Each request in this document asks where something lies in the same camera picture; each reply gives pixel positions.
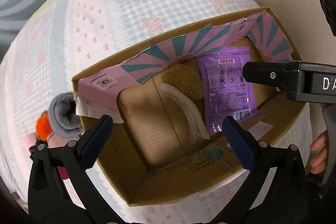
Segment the orange pom-pom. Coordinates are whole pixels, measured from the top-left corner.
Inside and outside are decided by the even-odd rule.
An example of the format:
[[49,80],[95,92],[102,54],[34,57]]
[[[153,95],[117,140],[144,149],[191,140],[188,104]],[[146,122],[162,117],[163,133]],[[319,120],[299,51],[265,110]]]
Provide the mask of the orange pom-pom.
[[48,113],[43,114],[37,119],[36,133],[41,140],[46,141],[52,130],[49,125]]

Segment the open cardboard box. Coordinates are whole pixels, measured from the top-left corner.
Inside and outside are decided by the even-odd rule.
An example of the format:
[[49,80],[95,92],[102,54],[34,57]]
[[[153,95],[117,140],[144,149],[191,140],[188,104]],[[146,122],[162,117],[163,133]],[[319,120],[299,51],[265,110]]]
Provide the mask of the open cardboard box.
[[[186,34],[205,27],[210,28],[209,26],[218,26],[214,28],[220,30],[219,33],[227,26],[233,30],[233,33],[230,34],[230,30],[225,38],[221,38],[230,45],[222,45],[216,52],[226,46],[247,46],[250,48],[251,61],[263,62],[268,58],[266,45],[277,38],[281,45],[290,43],[293,60],[301,60],[276,15],[269,7],[263,7],[183,26],[118,52],[73,77],[75,94],[79,91],[79,96],[86,96],[85,92],[81,92],[83,88],[80,84],[85,78],[96,79],[101,70],[119,64],[121,66],[118,69],[124,66],[124,70],[129,70],[127,64],[132,64],[136,57],[141,58],[141,54],[152,50],[152,45],[160,45],[158,43],[168,40],[172,42],[172,38],[176,38],[173,40],[176,43],[180,41],[180,36],[186,37]],[[182,50],[179,58],[161,69],[164,70],[177,60],[183,60],[181,57],[185,53]],[[200,73],[196,59],[191,59],[190,54],[187,56],[189,60],[184,64]],[[268,61],[285,62],[274,59]],[[115,190],[130,206],[158,204],[183,198],[211,187],[241,169],[238,159],[228,148],[221,133],[212,135],[207,141],[198,140],[193,145],[190,143],[189,127],[182,110],[158,88],[161,83],[159,71],[141,78],[137,78],[130,70],[128,72],[140,85],[132,84],[123,90],[120,88],[116,93],[115,103],[124,123],[114,124],[110,139],[98,157],[98,164]],[[254,85],[254,92],[259,114],[241,122],[241,126],[248,130],[259,121],[272,125],[272,129],[263,137],[272,145],[289,129],[305,104],[287,100],[284,93],[278,93],[268,86]],[[204,115],[204,103],[200,101],[197,107]],[[92,128],[97,122],[89,117],[81,117],[81,120],[85,130]],[[214,150],[221,153],[214,157]]]

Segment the small cardboard box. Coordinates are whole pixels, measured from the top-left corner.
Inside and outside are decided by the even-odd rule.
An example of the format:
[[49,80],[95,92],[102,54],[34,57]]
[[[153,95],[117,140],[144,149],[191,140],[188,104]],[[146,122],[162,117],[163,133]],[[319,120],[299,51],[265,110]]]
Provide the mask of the small cardboard box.
[[[206,38],[206,43],[196,43],[203,38]],[[276,47],[272,45],[273,41],[278,41]],[[167,45],[173,47],[174,57],[169,54]],[[251,61],[301,60],[279,19],[269,7],[263,7],[195,22],[163,33],[118,52],[73,77],[75,93],[79,92],[79,96],[90,100],[90,85],[81,83],[86,78],[97,79],[105,68],[117,69],[116,75],[122,68],[122,76],[116,82],[123,82],[123,85],[119,89],[115,85],[110,95],[99,89],[104,95],[102,100],[97,99],[98,96],[91,100],[102,107],[107,107],[106,102],[110,105],[114,100],[116,111],[124,121],[114,124],[98,164],[130,206],[183,198],[211,187],[241,169],[221,133],[212,135],[210,140],[191,144],[188,122],[182,110],[158,88],[160,71],[172,63],[186,60],[184,64],[199,72],[197,61],[193,58],[220,52],[227,46],[249,47]],[[139,60],[149,59],[143,55],[165,59],[162,52],[169,57],[163,65],[149,66],[142,62],[139,66]],[[153,68],[156,71],[146,72]],[[127,87],[125,83],[129,76],[132,77]],[[241,126],[248,130],[259,121],[272,125],[263,139],[274,144],[289,129],[305,104],[289,101],[284,93],[268,86],[254,85],[254,92],[259,114],[242,122]],[[204,115],[203,102],[197,106]],[[97,121],[88,117],[81,117],[81,120],[85,130],[92,128]],[[219,155],[206,156],[216,149],[221,152]]]

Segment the finger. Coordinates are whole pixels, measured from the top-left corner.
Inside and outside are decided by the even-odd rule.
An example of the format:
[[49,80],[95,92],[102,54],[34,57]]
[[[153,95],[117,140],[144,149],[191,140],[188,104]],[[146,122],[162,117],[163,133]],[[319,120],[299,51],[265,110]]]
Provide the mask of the finger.
[[323,145],[328,142],[328,133],[327,131],[323,132],[317,139],[310,145],[311,151],[316,151],[320,149]]
[[325,170],[326,166],[327,166],[327,163],[326,163],[326,161],[324,160],[324,161],[322,161],[319,165],[317,165],[317,166],[315,166],[314,168],[312,168],[312,169],[311,169],[311,172],[312,172],[313,174],[321,173],[322,171]]
[[324,146],[317,156],[310,162],[311,167],[318,166],[322,161],[324,161],[328,156],[327,146]]

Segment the label on box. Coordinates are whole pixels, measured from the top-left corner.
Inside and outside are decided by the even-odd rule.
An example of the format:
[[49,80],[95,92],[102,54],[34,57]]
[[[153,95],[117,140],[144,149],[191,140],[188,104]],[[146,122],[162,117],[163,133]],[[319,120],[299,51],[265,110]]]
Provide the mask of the label on box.
[[235,64],[236,60],[234,58],[219,58],[217,59],[217,63],[221,64]]
[[116,83],[118,83],[117,79],[109,75],[102,75],[92,81],[92,84],[101,90],[107,90],[110,87],[114,86]]
[[270,131],[273,126],[269,123],[262,121],[257,122],[248,131],[253,135],[253,137],[259,141],[268,131]]

